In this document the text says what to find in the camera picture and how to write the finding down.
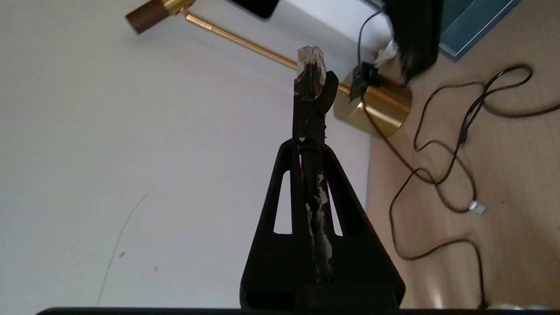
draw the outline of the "power cord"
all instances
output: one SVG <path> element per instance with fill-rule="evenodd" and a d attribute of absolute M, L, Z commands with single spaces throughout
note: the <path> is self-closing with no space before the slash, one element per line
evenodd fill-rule
<path fill-rule="evenodd" d="M 358 68 L 360 69 L 360 75 L 361 75 L 362 78 L 363 78 L 363 69 L 362 69 L 362 66 L 361 66 L 362 65 L 362 59 L 361 59 L 361 55 L 360 55 L 360 50 L 361 50 L 361 40 L 362 40 L 363 28 L 366 26 L 366 24 L 372 18 L 374 18 L 375 16 L 377 16 L 380 13 L 382 13 L 382 11 L 377 11 L 373 15 L 368 17 L 364 21 L 364 23 L 362 24 L 362 27 L 360 28 L 360 33 L 358 35 L 358 49 L 357 49 Z M 508 73 L 515 72 L 515 71 L 525 71 L 527 73 L 527 76 L 523 80 L 521 80 L 517 83 L 497 87 L 497 88 L 494 88 L 494 89 L 491 88 L 492 85 L 499 78 L 503 77 L 504 75 L 506 75 Z M 449 162 L 449 166 L 447 167 L 447 171 L 445 172 L 444 176 L 441 179 L 438 179 L 438 180 L 435 179 L 433 174 L 428 169 L 421 168 L 421 167 L 420 168 L 414 168 L 414 167 L 412 167 L 412 165 L 410 163 L 408 163 L 406 161 L 406 159 L 402 156 L 402 154 L 400 154 L 400 152 L 393 146 L 393 144 L 383 135 L 379 126 L 375 123 L 375 121 L 366 112 L 366 107 L 368 105 L 363 99 L 363 93 L 360 93 L 360 99 L 362 101 L 362 104 L 364 104 L 363 110 L 366 113 L 366 117 L 370 121 L 372 127 L 379 134 L 381 139 L 387 144 L 389 149 L 404 164 L 404 166 L 406 166 L 406 168 L 408 168 L 410 170 L 410 175 L 408 176 L 408 178 L 404 182 L 404 184 L 401 186 L 401 188 L 398 190 L 395 197 L 391 201 L 391 205 L 389 206 L 389 221 L 390 221 L 390 227 L 391 227 L 391 237 L 393 239 L 393 246 L 395 247 L 395 251 L 396 251 L 397 255 L 403 260 L 415 261 L 415 260 L 422 259 L 422 258 L 432 254 L 433 252 L 437 251 L 438 249 L 450 246 L 452 244 L 468 244 L 468 245 L 470 245 L 474 249 L 475 255 L 477 257 L 477 264 L 478 264 L 478 280 L 479 280 L 479 286 L 480 286 L 480 303 L 478 305 L 478 308 L 487 308 L 488 307 L 488 302 L 487 302 L 487 299 L 486 299 L 486 294 L 484 292 L 484 277 L 483 277 L 483 270 L 482 270 L 482 259 L 481 259 L 481 256 L 480 256 L 480 250 L 479 250 L 476 242 L 471 240 L 471 239 L 468 239 L 468 238 L 458 238 L 458 239 L 453 239 L 453 240 L 450 240 L 448 242 L 442 243 L 438 246 L 435 246 L 432 249 L 430 249 L 429 251 L 424 252 L 422 254 L 406 256 L 401 252 L 401 250 L 399 249 L 399 246 L 398 246 L 398 242 L 396 241 L 395 226 L 394 226 L 394 219 L 393 219 L 393 208 L 394 208 L 395 202 L 397 201 L 397 199 L 399 198 L 400 194 L 405 189 L 407 184 L 410 182 L 410 180 L 413 177 L 417 177 L 418 179 L 420 179 L 424 183 L 434 186 L 434 188 L 437 192 L 437 195 L 440 198 L 441 202 L 450 211 L 452 211 L 454 213 L 457 213 L 457 214 L 464 214 L 464 213 L 467 213 L 469 211 L 475 211 L 476 212 L 477 207 L 480 206 L 480 204 L 477 201 L 477 188 L 476 188 L 476 185 L 474 183 L 474 177 L 473 177 L 472 173 L 466 167 L 464 162 L 457 156 L 457 154 L 459 152 L 459 148 L 461 148 L 466 143 L 468 129 L 471 126 L 471 124 L 473 123 L 474 119 L 477 117 L 481 108 L 484 108 L 487 112 L 489 112 L 489 113 L 491 113 L 495 116 L 502 117 L 502 118 L 529 118 L 529 117 L 534 117 L 534 116 L 539 116 L 539 115 L 551 113 L 553 111 L 556 111 L 556 110 L 560 109 L 560 104 L 557 104 L 557 105 L 550 106 L 550 107 L 544 108 L 544 109 L 539 109 L 539 110 L 536 110 L 536 111 L 533 111 L 533 112 L 505 112 L 505 111 L 499 110 L 498 108 L 496 108 L 494 106 L 491 106 L 490 104 L 488 104 L 486 102 L 486 98 L 488 96 L 490 96 L 490 95 L 492 95 L 496 92 L 499 92 L 499 91 L 509 90 L 509 89 L 513 89 L 513 88 L 516 88 L 518 86 L 521 86 L 521 85 L 527 83 L 532 78 L 532 76 L 533 76 L 533 69 L 529 65 L 527 65 L 527 64 L 516 64 L 516 65 L 513 65 L 511 67 L 507 67 L 504 70 L 500 71 L 498 74 L 494 75 L 486 83 L 481 82 L 481 81 L 474 81 L 474 82 L 468 82 L 468 83 L 458 84 L 458 85 L 444 85 L 444 86 L 441 86 L 440 88 L 438 88 L 436 91 L 434 91 L 432 93 L 432 95 L 430 95 L 430 97 L 426 100 L 426 103 L 424 104 L 424 108 L 422 109 L 422 115 L 421 115 L 421 118 L 420 118 L 420 122 L 418 123 L 418 128 L 416 129 L 416 133 L 414 135 L 413 147 L 414 147 L 415 152 L 421 152 L 422 150 L 424 150 L 429 145 L 434 144 L 434 145 L 438 145 L 438 146 L 444 148 L 447 152 L 449 152 L 449 154 L 451 155 L 451 161 Z M 472 105 L 469 107 L 469 109 L 465 113 L 465 117 L 463 118 L 463 122 L 461 123 L 461 128 L 460 128 L 460 131 L 459 131 L 459 136 L 458 136 L 457 142 L 455 144 L 455 148 L 452 149 L 449 145 L 447 145 L 444 142 L 442 142 L 441 140 L 437 140 L 437 139 L 432 139 L 432 140 L 426 142 L 425 144 L 423 144 L 422 146 L 419 146 L 418 145 L 418 134 L 420 133 L 420 130 L 422 128 L 422 123 L 424 121 L 424 116 L 426 115 L 426 110 L 427 110 L 430 102 L 432 101 L 432 99 L 442 90 L 460 89 L 460 88 L 470 87 L 470 86 L 479 86 L 479 87 L 482 88 L 482 92 L 481 92 L 480 96 L 478 96 L 478 98 L 472 103 Z M 455 162 L 457 162 L 459 164 L 459 166 L 462 168 L 462 170 L 466 174 L 466 176 L 469 180 L 470 186 L 471 186 L 472 202 L 468 207 L 456 207 L 444 196 L 444 194 L 441 190 L 441 185 L 448 179 L 448 177 L 451 174 L 451 171 L 453 169 L 453 166 L 455 165 Z"/>

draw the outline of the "wooden surface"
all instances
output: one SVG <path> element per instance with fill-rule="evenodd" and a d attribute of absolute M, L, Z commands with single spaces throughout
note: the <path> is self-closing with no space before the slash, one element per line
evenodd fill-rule
<path fill-rule="evenodd" d="M 487 81 L 513 63 L 535 69 L 533 79 L 515 91 L 489 98 L 502 109 L 536 109 L 560 101 L 560 1 L 519 4 L 462 60 L 441 57 L 412 84 L 413 108 L 390 140 L 414 165 L 435 174 L 447 167 L 442 149 L 414 154 L 412 139 L 423 103 L 438 86 Z M 439 138 L 454 143 L 476 87 L 443 92 L 428 110 L 420 143 Z M 470 237 L 482 251 L 487 300 L 491 304 L 539 304 L 560 308 L 560 112 L 529 119 L 502 119 L 482 111 L 469 130 L 460 156 L 472 170 L 483 215 L 456 215 L 434 189 L 413 180 L 395 205 L 399 243 L 406 254 L 424 252 L 456 237 Z M 407 285 L 404 308 L 474 308 L 479 302 L 473 250 L 454 245 L 417 262 L 394 251 L 389 203 L 408 171 L 384 143 L 374 139 L 370 162 L 368 215 Z M 445 191 L 458 205 L 469 203 L 466 177 L 455 168 Z"/>

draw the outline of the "gold metal rod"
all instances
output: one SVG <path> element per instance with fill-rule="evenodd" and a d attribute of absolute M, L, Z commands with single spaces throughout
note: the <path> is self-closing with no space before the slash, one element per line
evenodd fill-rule
<path fill-rule="evenodd" d="M 228 39 L 230 41 L 233 41 L 234 43 L 243 46 L 247 49 L 250 49 L 262 56 L 265 56 L 273 61 L 276 61 L 280 64 L 283 64 L 284 66 L 293 69 L 293 70 L 297 70 L 297 63 L 293 60 L 290 60 L 282 55 L 279 55 L 267 48 L 264 48 L 261 45 L 255 44 L 252 41 L 243 38 L 229 30 L 226 30 L 224 28 L 221 28 L 217 25 L 214 25 L 212 23 L 210 23 L 209 21 L 194 15 L 190 12 L 188 12 L 187 10 L 183 10 L 183 14 L 185 15 L 185 19 L 191 23 L 193 23 L 194 25 L 197 25 L 198 27 L 201 27 L 203 29 L 206 29 L 210 32 L 213 32 L 214 34 L 217 34 L 225 39 Z M 344 85 L 339 85 L 338 86 L 338 90 L 345 93 L 345 94 L 350 94 L 350 89 L 347 86 Z"/>

